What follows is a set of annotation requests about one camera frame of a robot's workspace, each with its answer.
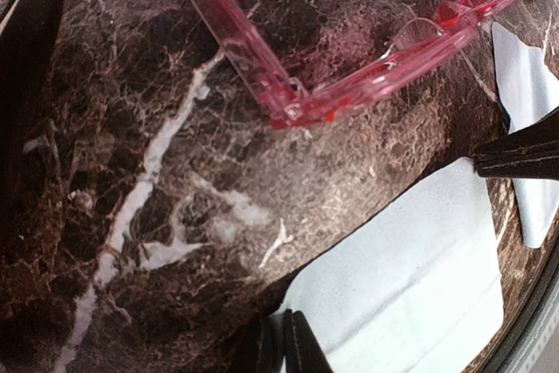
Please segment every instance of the sunglasses frame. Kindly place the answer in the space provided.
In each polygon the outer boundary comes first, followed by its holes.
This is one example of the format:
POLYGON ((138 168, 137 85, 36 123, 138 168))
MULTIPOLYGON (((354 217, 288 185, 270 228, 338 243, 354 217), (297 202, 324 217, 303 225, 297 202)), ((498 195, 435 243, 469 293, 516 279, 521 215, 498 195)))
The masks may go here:
POLYGON ((435 30, 432 38, 407 48, 396 42, 378 60, 311 93, 287 73, 234 0, 190 1, 271 125, 283 129, 334 121, 376 104, 464 48, 477 36, 481 21, 514 0, 441 2, 432 20, 414 19, 395 37, 402 38, 410 25, 429 23, 435 30))

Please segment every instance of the pink sunglasses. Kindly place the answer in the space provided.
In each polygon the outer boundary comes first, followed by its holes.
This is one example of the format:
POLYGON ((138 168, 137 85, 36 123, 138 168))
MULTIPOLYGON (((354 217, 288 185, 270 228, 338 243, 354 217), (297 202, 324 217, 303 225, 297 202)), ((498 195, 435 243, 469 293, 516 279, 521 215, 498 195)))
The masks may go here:
POLYGON ((272 126, 282 129, 333 121, 377 103, 464 48, 483 19, 514 0, 441 2, 433 19, 408 22, 377 61, 311 93, 287 73, 234 0, 190 1, 272 126))

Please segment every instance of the white marble vein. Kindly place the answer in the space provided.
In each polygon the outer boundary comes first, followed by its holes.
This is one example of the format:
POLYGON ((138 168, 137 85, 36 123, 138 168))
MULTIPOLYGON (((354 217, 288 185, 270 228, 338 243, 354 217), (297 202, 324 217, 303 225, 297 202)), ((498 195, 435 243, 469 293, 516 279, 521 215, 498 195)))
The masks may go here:
POLYGON ((198 174, 192 174, 192 182, 200 190, 224 200, 231 206, 235 218, 248 227, 264 226, 272 221, 271 212, 253 203, 252 199, 243 192, 235 190, 218 191, 209 181, 198 174))
POLYGON ((486 82, 483 81, 478 71, 475 70, 475 67, 473 67, 472 61, 463 52, 460 52, 460 54, 466 62, 468 68, 470 69, 470 72, 472 72, 473 78, 478 83, 483 92, 492 102, 498 102, 499 99, 497 98, 497 93, 495 93, 489 86, 486 85, 486 82))
POLYGON ((548 28, 545 30, 545 33, 543 34, 543 57, 545 58, 545 53, 548 50, 548 45, 549 45, 549 32, 551 31, 551 25, 553 24, 553 12, 549 13, 549 22, 548 22, 548 28))
POLYGON ((114 218, 105 245, 98 255, 97 271, 87 290, 75 300, 76 310, 72 333, 66 345, 60 351, 53 373, 65 373, 68 364, 75 359, 78 348, 91 325, 93 313, 97 308, 96 290, 105 289, 107 284, 119 273, 116 266, 117 255, 121 253, 124 242, 129 235, 130 222, 151 195, 154 184, 157 184, 159 179, 163 155, 169 148, 175 134, 190 116, 194 107, 194 100, 207 95, 209 88, 204 82, 211 70, 223 57, 223 53, 218 52, 212 60, 195 69, 190 86, 176 115, 165 120, 159 132, 149 143, 143 159, 144 171, 138 176, 136 185, 127 195, 124 204, 114 218))
POLYGON ((266 253, 264 254, 264 258, 262 259, 262 262, 260 262, 259 268, 264 268, 264 266, 266 265, 266 263, 268 262, 268 260, 270 259, 270 257, 272 256, 272 254, 276 249, 278 249, 280 246, 284 244, 288 244, 292 240, 293 240, 293 235, 287 236, 286 225, 283 222, 283 218, 281 218, 279 220, 278 237, 276 238, 276 240, 273 241, 272 246, 270 246, 266 251, 266 253))
POLYGON ((46 149, 48 148, 49 141, 47 140, 45 135, 40 135, 39 137, 35 137, 34 139, 30 139, 24 144, 23 154, 26 155, 33 150, 37 149, 46 149))
POLYGON ((140 267, 146 271, 152 271, 175 262, 182 261, 189 253, 201 248, 205 244, 187 244, 185 238, 185 227, 182 222, 184 208, 192 202, 192 196, 179 200, 173 207, 169 217, 171 227, 171 243, 169 245, 161 242, 148 242, 141 245, 140 267))

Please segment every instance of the black object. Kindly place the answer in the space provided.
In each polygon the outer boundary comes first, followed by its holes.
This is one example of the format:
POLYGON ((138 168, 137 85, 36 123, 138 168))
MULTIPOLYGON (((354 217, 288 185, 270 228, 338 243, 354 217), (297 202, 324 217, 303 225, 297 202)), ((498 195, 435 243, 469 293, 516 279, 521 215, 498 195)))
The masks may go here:
POLYGON ((243 330, 229 373, 274 373, 275 346, 272 324, 265 318, 252 321, 243 330))
MULTIPOLYGON (((283 349, 287 373, 334 373, 301 311, 283 315, 283 349)), ((243 329, 229 373, 279 373, 283 354, 274 342, 267 318, 252 321, 243 329)))
POLYGON ((478 147, 473 164, 483 177, 559 180, 559 108, 523 130, 478 147))
POLYGON ((0 229, 13 200, 27 125, 58 36, 64 0, 10 0, 0 15, 0 229))
POLYGON ((287 373, 334 373, 301 311, 287 310, 283 328, 287 373))

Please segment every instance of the table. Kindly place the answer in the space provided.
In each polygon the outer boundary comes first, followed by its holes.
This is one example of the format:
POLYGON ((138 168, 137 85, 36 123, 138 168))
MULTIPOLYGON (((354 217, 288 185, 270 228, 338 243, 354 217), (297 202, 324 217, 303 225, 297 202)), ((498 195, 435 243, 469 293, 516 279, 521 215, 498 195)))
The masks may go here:
MULTIPOLYGON (((372 61, 439 1, 238 0, 309 87, 372 61)), ((519 0, 496 17, 545 44, 556 75, 558 5, 519 0)), ((233 333, 271 310, 298 269, 505 132, 488 24, 377 107, 282 132, 226 61, 191 85, 216 53, 188 0, 66 0, 0 238, 10 373, 222 371, 233 333)), ((507 324, 547 245, 522 246, 511 183, 489 186, 507 324)))

